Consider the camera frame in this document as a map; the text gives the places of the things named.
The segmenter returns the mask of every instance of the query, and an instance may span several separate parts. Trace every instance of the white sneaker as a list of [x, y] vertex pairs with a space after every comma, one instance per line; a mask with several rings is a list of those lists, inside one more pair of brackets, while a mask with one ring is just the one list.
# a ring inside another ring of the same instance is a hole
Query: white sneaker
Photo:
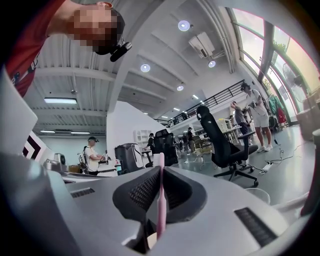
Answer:
[[261, 147], [258, 148], [257, 152], [261, 152], [261, 151], [264, 151], [264, 150], [266, 150], [266, 147], [265, 146], [261, 146]]
[[268, 146], [266, 146], [266, 148], [264, 149], [264, 151], [270, 151], [273, 149], [273, 146], [271, 144], [268, 144]]

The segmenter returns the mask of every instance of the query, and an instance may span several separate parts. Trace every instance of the white t-shirt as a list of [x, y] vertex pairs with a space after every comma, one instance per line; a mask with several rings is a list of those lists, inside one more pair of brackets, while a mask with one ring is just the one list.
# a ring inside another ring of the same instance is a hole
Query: white t-shirt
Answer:
[[[246, 96], [246, 105], [248, 106], [252, 102], [257, 103], [259, 96], [261, 96], [260, 92], [258, 92], [256, 89], [252, 89], [251, 96], [249, 94]], [[253, 115], [253, 118], [259, 117], [259, 116], [260, 117], [266, 116], [266, 114], [267, 114], [267, 110], [266, 110], [265, 105], [263, 103], [255, 106], [255, 108], [252, 108], [250, 106], [250, 109], [251, 109], [251, 113]]]
[[99, 161], [98, 160], [92, 160], [90, 159], [90, 156], [97, 156], [97, 152], [94, 150], [93, 147], [87, 146], [84, 150], [85, 152], [85, 157], [86, 157], [86, 162], [88, 165], [88, 171], [89, 172], [96, 172], [99, 167]]

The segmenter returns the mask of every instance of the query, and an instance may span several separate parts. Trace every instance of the red shirt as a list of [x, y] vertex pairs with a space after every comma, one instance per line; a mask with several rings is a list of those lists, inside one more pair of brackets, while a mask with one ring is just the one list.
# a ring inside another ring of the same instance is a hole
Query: red shirt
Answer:
[[38, 54], [44, 45], [48, 25], [65, 0], [51, 0], [24, 28], [5, 67], [9, 77], [23, 97], [35, 77]]

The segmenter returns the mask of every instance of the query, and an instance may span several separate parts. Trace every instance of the chair base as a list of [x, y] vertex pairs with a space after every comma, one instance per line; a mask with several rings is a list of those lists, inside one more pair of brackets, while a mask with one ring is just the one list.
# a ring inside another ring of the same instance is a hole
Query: chair base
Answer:
[[[248, 166], [248, 167], [242, 167], [241, 170], [244, 171], [244, 170], [247, 170], [247, 169], [250, 169], [251, 172], [253, 172], [253, 168]], [[227, 170], [227, 171], [224, 171], [222, 173], [219, 173], [219, 174], [216, 174], [214, 175], [213, 177], [217, 178], [217, 177], [222, 177], [222, 176], [227, 176], [227, 175], [230, 175], [230, 178], [229, 178], [229, 181], [231, 181], [233, 179], [234, 176], [243, 176], [243, 177], [246, 177], [248, 179], [252, 179], [254, 180], [254, 186], [257, 187], [259, 185], [259, 182], [258, 182], [258, 179], [256, 177], [253, 177], [247, 173], [244, 173], [240, 170], [237, 169], [237, 165], [234, 164], [233, 166], [230, 166], [230, 170]]]

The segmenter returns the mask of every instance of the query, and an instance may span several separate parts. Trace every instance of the gray floor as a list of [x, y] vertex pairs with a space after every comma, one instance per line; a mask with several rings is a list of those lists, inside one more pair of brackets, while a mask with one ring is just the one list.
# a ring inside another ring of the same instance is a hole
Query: gray floor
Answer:
[[[267, 163], [265, 160], [279, 159], [280, 149], [284, 150], [283, 158], [292, 158], [283, 160], [281, 164], [274, 164], [266, 174], [259, 174], [259, 170], [255, 169], [253, 173], [247, 173], [258, 178], [258, 188], [266, 191], [270, 195], [271, 205], [285, 203], [309, 191], [315, 163], [315, 146], [310, 141], [305, 141], [301, 137], [299, 126], [287, 127], [283, 131], [275, 134], [276, 140], [280, 146], [274, 143], [274, 134], [272, 134], [273, 149], [269, 152], [254, 152], [249, 156], [248, 163], [258, 168], [263, 168]], [[258, 142], [258, 138], [254, 137], [254, 143]], [[227, 171], [228, 168], [219, 168], [211, 162], [211, 155], [204, 155], [203, 162], [198, 157], [195, 162], [185, 163], [185, 161], [194, 161], [196, 154], [182, 153], [179, 163], [173, 165], [182, 169], [194, 171], [208, 176]], [[229, 179], [229, 176], [219, 177], [219, 179]], [[243, 187], [253, 187], [253, 180], [245, 177], [234, 177], [232, 182]]]

